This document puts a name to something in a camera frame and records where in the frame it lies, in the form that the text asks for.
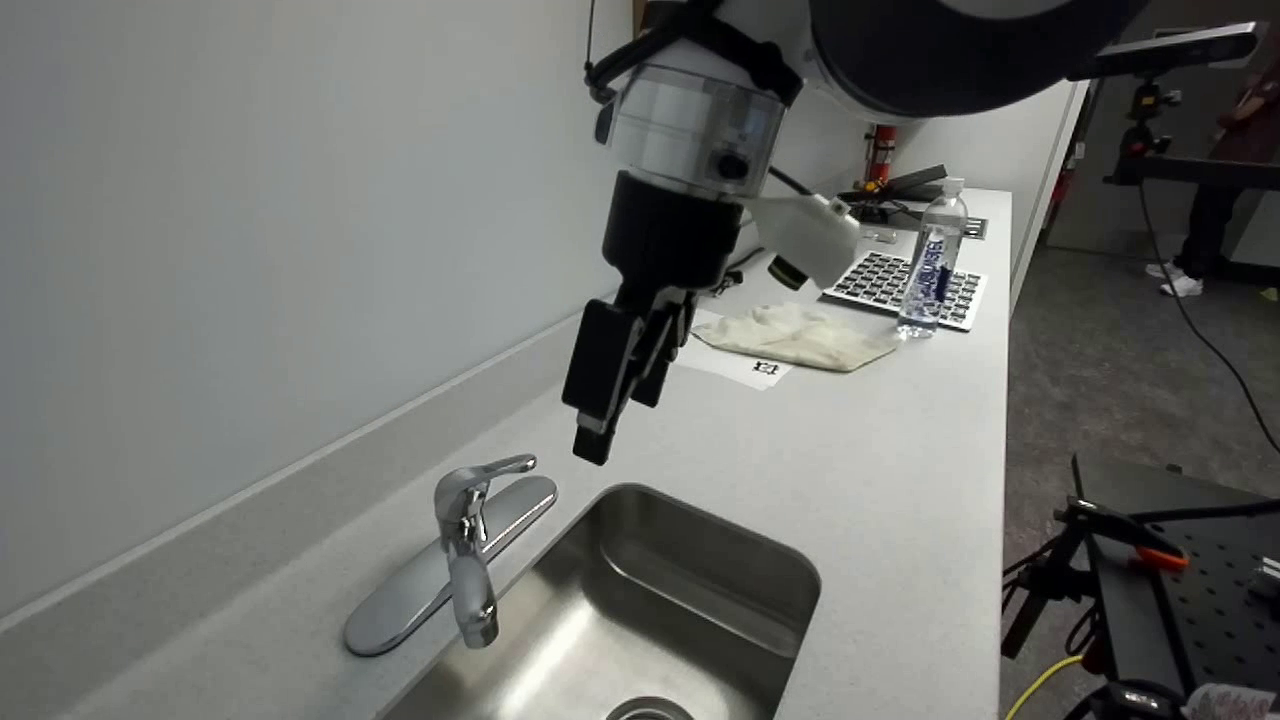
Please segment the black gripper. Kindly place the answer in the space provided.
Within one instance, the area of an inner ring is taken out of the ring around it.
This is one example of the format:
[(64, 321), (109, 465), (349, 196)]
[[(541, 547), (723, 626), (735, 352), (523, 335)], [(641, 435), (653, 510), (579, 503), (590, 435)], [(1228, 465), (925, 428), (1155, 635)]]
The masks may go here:
[(690, 296), (718, 282), (743, 210), (700, 202), (618, 171), (603, 261), (618, 274), (616, 305), (589, 301), (561, 401), (575, 413), (573, 453), (603, 465), (627, 401), (660, 405), (690, 328)]

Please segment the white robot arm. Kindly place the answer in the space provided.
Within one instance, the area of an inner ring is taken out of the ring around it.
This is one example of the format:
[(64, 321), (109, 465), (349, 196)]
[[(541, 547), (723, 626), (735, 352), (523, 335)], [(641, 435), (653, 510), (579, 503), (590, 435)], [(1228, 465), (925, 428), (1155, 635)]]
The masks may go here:
[(972, 118), (1096, 62), (1145, 0), (648, 0), (583, 65), (616, 152), (607, 301), (579, 316), (564, 376), (573, 453), (599, 465), (618, 413), (655, 405), (690, 305), (723, 278), (782, 113), (821, 80), (876, 118)]

